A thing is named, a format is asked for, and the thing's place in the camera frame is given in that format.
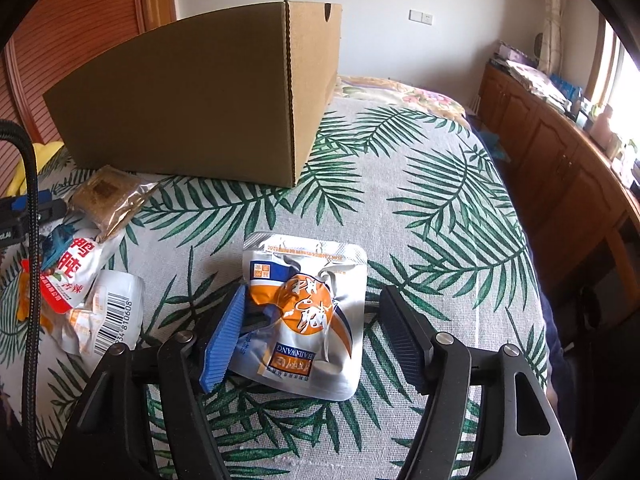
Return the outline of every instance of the curtain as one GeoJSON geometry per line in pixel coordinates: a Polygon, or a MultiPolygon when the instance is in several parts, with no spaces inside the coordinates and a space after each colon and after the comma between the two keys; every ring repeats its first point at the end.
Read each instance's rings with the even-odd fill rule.
{"type": "Polygon", "coordinates": [[[545,28],[538,69],[547,75],[562,67],[562,14],[565,0],[545,0],[545,28]]]}

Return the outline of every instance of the white wall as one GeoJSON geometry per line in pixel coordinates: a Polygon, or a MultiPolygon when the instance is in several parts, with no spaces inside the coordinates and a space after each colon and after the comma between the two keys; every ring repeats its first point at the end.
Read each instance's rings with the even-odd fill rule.
{"type": "MultiPolygon", "coordinates": [[[[184,18],[209,10],[277,0],[177,0],[184,18]]],[[[532,54],[544,0],[310,0],[343,5],[339,71],[392,78],[468,103],[501,39],[532,54]],[[409,9],[434,25],[408,20],[409,9]]]]}
{"type": "Polygon", "coordinates": [[[591,0],[566,0],[562,17],[562,78],[585,89],[598,39],[600,12],[591,0]]]}

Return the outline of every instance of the leaf print fabric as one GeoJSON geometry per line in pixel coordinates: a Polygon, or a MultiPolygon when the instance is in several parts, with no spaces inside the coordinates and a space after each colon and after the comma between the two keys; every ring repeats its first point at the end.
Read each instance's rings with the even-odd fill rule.
{"type": "MultiPolygon", "coordinates": [[[[546,381],[545,327],[524,233],[482,144],[466,121],[395,97],[387,103],[379,93],[366,100],[363,92],[332,101],[294,189],[149,176],[161,186],[108,263],[145,280],[139,345],[149,346],[216,308],[241,276],[242,242],[254,231],[353,242],[367,251],[362,373],[351,399],[309,399],[228,373],[204,401],[234,478],[396,478],[426,398],[404,381],[380,329],[376,301],[386,284],[468,346],[516,344],[546,381]]],[[[90,175],[62,149],[40,185],[62,196],[90,175]]],[[[15,317],[25,254],[23,246],[9,248],[0,267],[0,383],[14,409],[26,334],[15,317]]],[[[51,462],[88,377],[76,357],[41,339],[38,441],[51,462]]],[[[468,469],[479,397],[471,388],[454,478],[468,469]]],[[[146,403],[159,471],[172,478],[156,388],[148,388],[146,403]]]]}

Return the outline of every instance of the black braided cable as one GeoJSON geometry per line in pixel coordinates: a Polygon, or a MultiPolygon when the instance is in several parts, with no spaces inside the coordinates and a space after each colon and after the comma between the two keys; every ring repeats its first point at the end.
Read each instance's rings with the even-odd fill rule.
{"type": "Polygon", "coordinates": [[[40,342],[40,243],[38,234],[38,171],[36,155],[27,133],[18,124],[0,119],[0,140],[12,143],[24,161],[29,218],[30,299],[27,341],[22,369],[22,426],[27,435],[27,453],[34,476],[38,477],[38,438],[36,435],[36,376],[40,342]]]}

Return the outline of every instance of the cardboard box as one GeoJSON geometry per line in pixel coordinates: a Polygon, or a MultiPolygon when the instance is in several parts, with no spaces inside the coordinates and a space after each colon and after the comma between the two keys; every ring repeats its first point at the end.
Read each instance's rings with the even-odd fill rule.
{"type": "Polygon", "coordinates": [[[292,187],[335,86],[340,5],[216,10],[132,38],[44,94],[82,168],[292,187]]]}

